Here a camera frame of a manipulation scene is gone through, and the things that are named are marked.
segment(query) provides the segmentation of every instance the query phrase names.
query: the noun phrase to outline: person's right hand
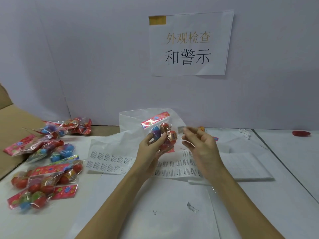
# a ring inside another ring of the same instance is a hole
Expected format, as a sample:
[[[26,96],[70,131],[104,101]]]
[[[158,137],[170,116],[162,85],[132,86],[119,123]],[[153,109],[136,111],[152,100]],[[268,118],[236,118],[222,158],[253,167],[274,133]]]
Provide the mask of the person's right hand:
[[[214,183],[225,166],[220,158],[216,142],[212,136],[199,128],[185,127],[182,144],[193,154],[196,165],[203,176]]]

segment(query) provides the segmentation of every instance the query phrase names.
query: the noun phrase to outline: person's left hand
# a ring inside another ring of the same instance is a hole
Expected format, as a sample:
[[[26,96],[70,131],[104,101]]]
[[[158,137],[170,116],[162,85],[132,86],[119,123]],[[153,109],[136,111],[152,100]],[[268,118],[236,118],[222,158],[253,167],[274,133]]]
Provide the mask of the person's left hand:
[[[163,133],[156,142],[150,143],[153,134],[149,133],[146,138],[141,141],[138,147],[138,154],[130,172],[135,173],[143,183],[153,175],[158,159],[174,147],[170,146],[165,150],[157,152],[160,146],[165,142],[166,137],[167,134]]]

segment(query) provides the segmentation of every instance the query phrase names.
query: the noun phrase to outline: white partition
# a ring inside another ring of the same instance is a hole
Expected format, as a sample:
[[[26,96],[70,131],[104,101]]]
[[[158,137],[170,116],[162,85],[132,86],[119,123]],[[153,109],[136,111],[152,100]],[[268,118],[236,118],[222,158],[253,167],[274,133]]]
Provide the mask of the white partition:
[[[45,120],[70,117],[34,0],[0,0],[0,72],[18,107]]]
[[[319,0],[36,0],[72,116],[170,107],[206,127],[319,129]],[[234,10],[225,76],[152,77],[149,15]]]

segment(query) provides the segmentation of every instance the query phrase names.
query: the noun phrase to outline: hand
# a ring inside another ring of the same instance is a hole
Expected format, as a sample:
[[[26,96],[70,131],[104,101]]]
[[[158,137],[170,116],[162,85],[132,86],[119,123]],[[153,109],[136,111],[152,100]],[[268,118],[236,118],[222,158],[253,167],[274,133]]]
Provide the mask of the hand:
[[[193,154],[196,165],[211,183],[219,177],[225,166],[220,158],[216,142],[212,136],[199,128],[185,127],[182,144]]]
[[[164,153],[174,148],[174,146],[170,146],[167,149],[158,152],[160,146],[165,142],[166,137],[167,134],[163,133],[156,142],[150,143],[150,140],[153,138],[153,134],[149,133],[146,138],[141,141],[135,162],[129,171],[130,173],[137,175],[141,179],[141,182],[144,183],[154,174],[158,159]]]

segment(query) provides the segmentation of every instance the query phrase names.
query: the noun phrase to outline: sheet of warning labels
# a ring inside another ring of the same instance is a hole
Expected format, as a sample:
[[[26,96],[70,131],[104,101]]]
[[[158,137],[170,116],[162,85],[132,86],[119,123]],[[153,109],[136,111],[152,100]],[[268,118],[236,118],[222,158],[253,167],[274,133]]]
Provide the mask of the sheet of warning labels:
[[[124,175],[130,170],[134,161],[135,157],[112,154],[107,148],[101,147],[99,149],[97,146],[92,146],[89,150],[86,167],[89,170],[106,174]],[[202,179],[189,150],[163,154],[157,162],[153,177]]]

